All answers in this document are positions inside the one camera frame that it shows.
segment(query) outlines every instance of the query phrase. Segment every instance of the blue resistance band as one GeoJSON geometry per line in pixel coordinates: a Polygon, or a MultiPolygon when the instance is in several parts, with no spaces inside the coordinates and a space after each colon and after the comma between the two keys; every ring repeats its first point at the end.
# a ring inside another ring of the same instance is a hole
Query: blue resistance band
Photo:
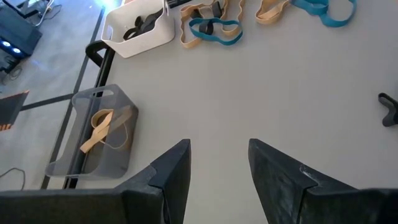
{"type": "Polygon", "coordinates": [[[219,19],[219,18],[211,18],[211,19],[196,18],[196,19],[192,19],[192,20],[189,22],[189,28],[190,28],[192,34],[193,34],[195,37],[201,38],[201,39],[203,39],[203,40],[217,41],[217,42],[219,42],[219,43],[221,43],[221,44],[223,44],[223,45],[225,45],[225,46],[229,46],[229,45],[235,44],[235,43],[242,37],[242,35],[243,35],[242,26],[241,26],[241,24],[240,24],[238,21],[224,21],[224,20],[221,20],[221,19],[219,19]],[[202,33],[202,32],[199,32],[199,31],[197,31],[197,30],[195,30],[195,29],[193,28],[193,26],[194,26],[195,24],[201,24],[201,23],[203,23],[203,22],[220,23],[220,24],[223,24],[223,25],[233,25],[233,24],[236,24],[236,25],[238,25],[239,28],[241,29],[241,32],[240,32],[234,39],[232,39],[232,40],[221,40],[221,39],[220,39],[219,37],[217,37],[217,36],[208,35],[208,34],[202,33]]]}
{"type": "Polygon", "coordinates": [[[292,0],[292,4],[306,10],[310,15],[319,16],[323,25],[327,27],[342,27],[350,22],[356,11],[356,0],[349,1],[353,4],[353,10],[349,18],[343,21],[334,20],[328,15],[329,0],[292,0]]]}

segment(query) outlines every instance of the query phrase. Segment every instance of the white storage bin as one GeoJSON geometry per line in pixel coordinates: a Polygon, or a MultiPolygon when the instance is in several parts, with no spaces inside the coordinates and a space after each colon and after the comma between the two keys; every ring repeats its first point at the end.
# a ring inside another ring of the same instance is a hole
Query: white storage bin
{"type": "Polygon", "coordinates": [[[124,58],[170,42],[175,35],[174,19],[169,15],[166,0],[133,0],[115,10],[105,18],[101,39],[124,58]],[[156,20],[155,27],[137,37],[124,40],[128,29],[134,28],[138,16],[145,19],[163,8],[162,15],[156,20]]]}

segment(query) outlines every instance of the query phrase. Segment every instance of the beige resistance band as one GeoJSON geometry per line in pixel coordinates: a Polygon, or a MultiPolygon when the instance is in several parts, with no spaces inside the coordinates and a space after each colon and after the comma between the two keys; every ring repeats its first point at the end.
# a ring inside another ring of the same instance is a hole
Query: beige resistance band
{"type": "Polygon", "coordinates": [[[94,128],[93,134],[91,135],[91,138],[89,140],[87,140],[83,145],[80,146],[80,150],[82,150],[84,153],[87,153],[98,142],[102,142],[103,144],[109,146],[112,149],[119,149],[123,147],[127,143],[127,140],[129,139],[126,121],[132,116],[132,109],[130,106],[126,106],[121,110],[122,110],[121,116],[114,119],[112,123],[111,120],[114,112],[113,110],[104,109],[95,113],[94,116],[91,118],[91,125],[94,128]],[[101,117],[103,116],[105,116],[105,119],[100,124],[98,124],[101,117]],[[124,129],[126,131],[126,140],[120,146],[117,147],[105,143],[103,139],[109,133],[112,133],[121,125],[124,126],[124,129]]]}
{"type": "Polygon", "coordinates": [[[278,21],[289,2],[290,0],[262,0],[260,9],[256,12],[256,22],[272,24],[278,21]]]}
{"type": "MultiPolygon", "coordinates": [[[[212,3],[210,4],[197,4],[197,5],[187,5],[181,8],[180,13],[181,13],[181,36],[180,36],[180,41],[181,44],[184,48],[186,49],[190,49],[193,48],[195,46],[197,46],[198,44],[200,44],[201,42],[201,38],[195,37],[193,40],[186,42],[185,41],[185,33],[184,33],[184,23],[189,20],[189,18],[191,18],[191,14],[193,12],[193,10],[198,9],[200,15],[204,18],[203,14],[201,13],[202,9],[209,9],[211,10],[211,6],[216,2],[217,0],[213,0],[212,3]]],[[[241,22],[242,18],[243,18],[243,7],[244,7],[244,3],[246,2],[246,0],[240,0],[239,2],[239,14],[238,14],[238,21],[241,22]]],[[[220,19],[225,20],[226,16],[227,16],[227,11],[228,11],[228,6],[229,6],[229,0],[224,0],[223,2],[223,6],[222,6],[222,10],[223,10],[223,14],[221,15],[220,19]]],[[[223,27],[223,33],[227,36],[234,36],[237,35],[239,33],[240,29],[239,27],[235,27],[235,29],[233,30],[224,30],[223,27]]]]}

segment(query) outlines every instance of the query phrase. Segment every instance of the gray plastic basket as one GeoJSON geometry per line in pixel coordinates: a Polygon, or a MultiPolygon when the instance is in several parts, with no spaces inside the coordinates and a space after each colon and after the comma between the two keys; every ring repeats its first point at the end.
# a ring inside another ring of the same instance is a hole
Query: gray plastic basket
{"type": "Polygon", "coordinates": [[[59,160],[47,166],[45,174],[86,179],[123,176],[129,166],[131,144],[138,117],[135,104],[120,87],[108,85],[77,93],[72,98],[72,105],[76,110],[76,120],[65,150],[59,160]],[[103,109],[114,111],[109,125],[114,131],[106,136],[105,144],[98,142],[85,154],[80,150],[80,146],[91,137],[93,130],[91,117],[103,109]],[[123,125],[113,127],[113,121],[126,110],[131,110],[132,115],[123,125]]]}

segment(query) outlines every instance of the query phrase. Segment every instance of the table surface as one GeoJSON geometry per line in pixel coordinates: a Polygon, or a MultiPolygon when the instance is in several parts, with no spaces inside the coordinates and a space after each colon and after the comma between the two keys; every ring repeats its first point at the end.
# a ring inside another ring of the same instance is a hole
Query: table surface
{"type": "MultiPolygon", "coordinates": [[[[380,92],[398,98],[397,3],[359,1],[339,29],[293,6],[276,24],[256,24],[260,3],[246,1],[244,35],[233,46],[184,49],[180,6],[171,10],[174,40],[115,56],[107,84],[139,108],[130,167],[121,179],[79,180],[77,188],[115,187],[183,138],[192,140],[189,224],[266,223],[250,138],[357,188],[398,187],[398,129],[381,124],[387,109],[377,101],[380,92]]],[[[230,19],[238,0],[231,4],[230,19]]],[[[331,13],[344,18],[350,7],[332,1],[331,13]]]]}

